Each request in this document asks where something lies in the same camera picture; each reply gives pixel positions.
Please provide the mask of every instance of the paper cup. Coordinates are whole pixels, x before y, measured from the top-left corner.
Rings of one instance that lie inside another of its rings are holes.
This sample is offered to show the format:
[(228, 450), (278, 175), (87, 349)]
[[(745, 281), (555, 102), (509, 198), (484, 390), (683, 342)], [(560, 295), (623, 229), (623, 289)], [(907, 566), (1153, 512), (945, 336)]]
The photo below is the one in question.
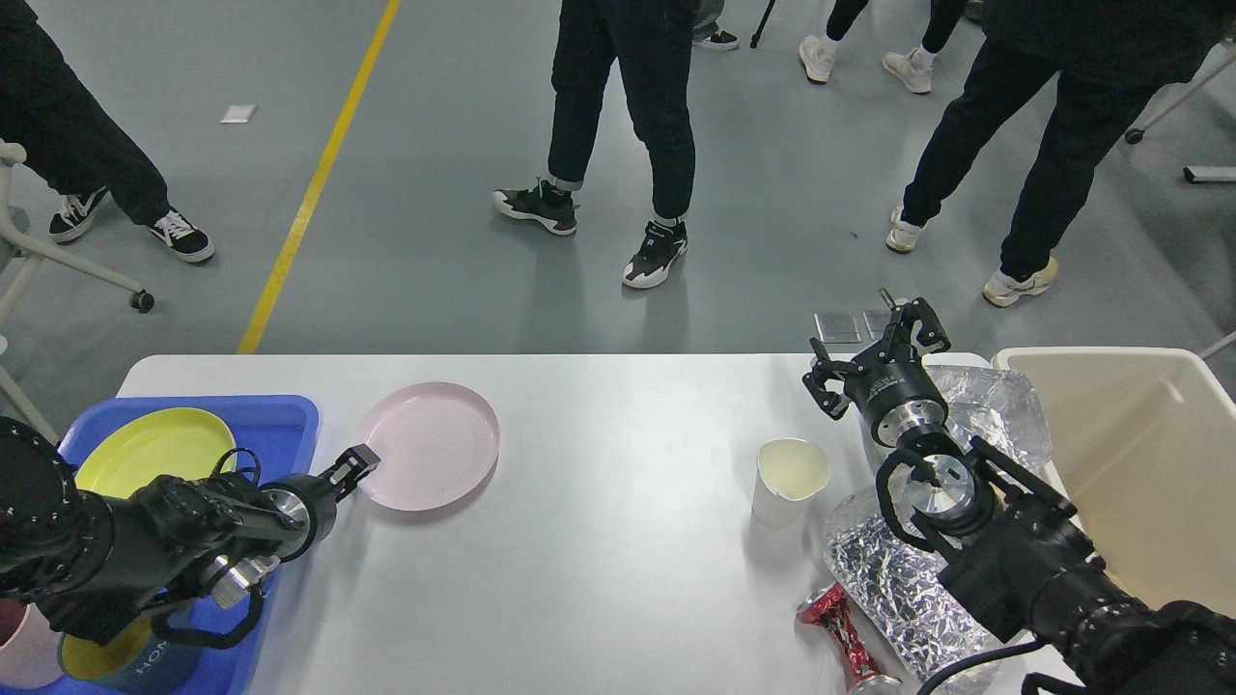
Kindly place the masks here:
[[(173, 616), (171, 622), (187, 623), (180, 616)], [(201, 648), (159, 639), (151, 631), (151, 621), (141, 620), (106, 647), (66, 634), (59, 657), (69, 678), (132, 695), (166, 695), (193, 676)]]
[(59, 641), (33, 603), (0, 601), (0, 685), (33, 690), (64, 675), (56, 660)]
[(828, 485), (832, 467), (819, 446), (802, 439), (774, 439), (756, 458), (751, 512), (769, 528), (786, 528), (811, 496)]

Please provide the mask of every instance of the shoe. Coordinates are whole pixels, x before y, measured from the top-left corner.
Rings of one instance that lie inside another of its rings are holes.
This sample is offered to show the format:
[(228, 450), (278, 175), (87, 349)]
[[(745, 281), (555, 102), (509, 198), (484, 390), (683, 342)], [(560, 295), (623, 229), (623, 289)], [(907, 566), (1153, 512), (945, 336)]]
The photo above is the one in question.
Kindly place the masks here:
[(905, 205), (901, 203), (892, 208), (892, 216), (889, 220), (892, 223), (892, 229), (889, 230), (889, 236), (884, 237), (884, 245), (897, 254), (913, 251), (915, 244), (918, 244), (918, 235), (927, 229), (927, 225), (916, 226), (901, 219), (904, 209)]
[(691, 45), (709, 51), (733, 51), (738, 48), (738, 37), (723, 28), (718, 28), (712, 36), (696, 38)]
[(913, 94), (927, 94), (931, 92), (931, 70), (932, 68), (916, 68), (913, 64), (913, 54), (918, 49), (915, 48), (908, 54), (902, 56), (901, 53), (885, 53), (884, 54), (884, 69), (889, 72), (892, 77), (901, 80), (901, 84), (906, 85)]
[(1060, 265), (1056, 258), (1047, 260), (1047, 267), (1030, 276), (1026, 282), (1017, 282), (1001, 271), (991, 273), (986, 286), (983, 287), (983, 298), (996, 307), (1009, 307), (1023, 296), (1036, 297), (1047, 292), (1047, 288), (1056, 282), (1056, 273)]
[(200, 263), (215, 255), (215, 245), (210, 242), (210, 237), (184, 219), (176, 208), (146, 229), (187, 263)]
[(498, 189), (493, 192), (493, 207), (499, 213), (517, 220), (536, 220), (550, 234), (570, 236), (575, 234), (575, 203), (571, 194), (557, 205), (545, 200), (544, 189), (548, 181), (536, 181), (536, 187), (528, 190)]
[(61, 195), (61, 209), (52, 215), (52, 224), (47, 230), (52, 241), (68, 244), (85, 234), (106, 198), (106, 185), (85, 195)]
[(687, 252), (687, 228), (679, 223), (674, 229), (654, 221), (644, 228), (644, 242), (630, 257), (622, 273), (622, 283), (635, 289), (656, 287), (670, 277), (670, 266)]
[(833, 62), (837, 53), (823, 51), (818, 36), (808, 36), (798, 43), (798, 62), (807, 73), (807, 82), (812, 84), (827, 84), (828, 75), (833, 72)]

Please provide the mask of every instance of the pink cup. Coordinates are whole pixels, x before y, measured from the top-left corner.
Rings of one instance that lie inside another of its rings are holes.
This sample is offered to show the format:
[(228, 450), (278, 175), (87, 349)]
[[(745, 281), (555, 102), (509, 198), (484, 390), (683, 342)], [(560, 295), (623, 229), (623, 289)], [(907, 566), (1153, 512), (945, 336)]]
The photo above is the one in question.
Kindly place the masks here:
[(62, 675), (57, 660), (61, 634), (33, 603), (0, 600), (0, 685), (33, 690)]

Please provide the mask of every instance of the crumpled aluminum foil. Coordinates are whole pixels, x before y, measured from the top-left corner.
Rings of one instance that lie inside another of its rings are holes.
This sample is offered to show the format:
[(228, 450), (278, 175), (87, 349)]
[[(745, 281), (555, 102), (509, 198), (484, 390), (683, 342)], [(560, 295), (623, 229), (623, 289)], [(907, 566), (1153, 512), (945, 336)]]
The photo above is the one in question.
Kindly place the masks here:
[[(970, 437), (979, 435), (1031, 472), (1042, 472), (1051, 460), (1052, 441), (1038, 396), (1023, 375), (934, 365), (927, 373), (949, 403), (947, 424), (963, 448)], [(865, 425), (863, 435), (869, 439)], [(866, 451), (874, 471), (889, 450), (873, 444)], [(911, 528), (911, 510), (900, 502), (896, 481), (895, 476), (894, 502), (902, 523)], [(920, 681), (958, 659), (1000, 647), (936, 580), (944, 560), (892, 535), (880, 516), (874, 485), (837, 506), (822, 538), (833, 576)], [(937, 693), (979, 695), (991, 685), (997, 669), (999, 664), (986, 664), (965, 670)]]

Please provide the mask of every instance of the beige plastic bin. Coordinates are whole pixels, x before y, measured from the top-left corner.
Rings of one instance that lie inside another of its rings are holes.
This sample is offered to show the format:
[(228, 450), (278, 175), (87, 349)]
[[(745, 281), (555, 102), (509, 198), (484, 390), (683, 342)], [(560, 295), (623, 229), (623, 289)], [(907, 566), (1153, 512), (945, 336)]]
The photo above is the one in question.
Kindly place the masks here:
[(1236, 615), (1236, 406), (1196, 355), (1017, 348), (997, 369), (1038, 391), (1054, 464), (1109, 573), (1158, 608)]

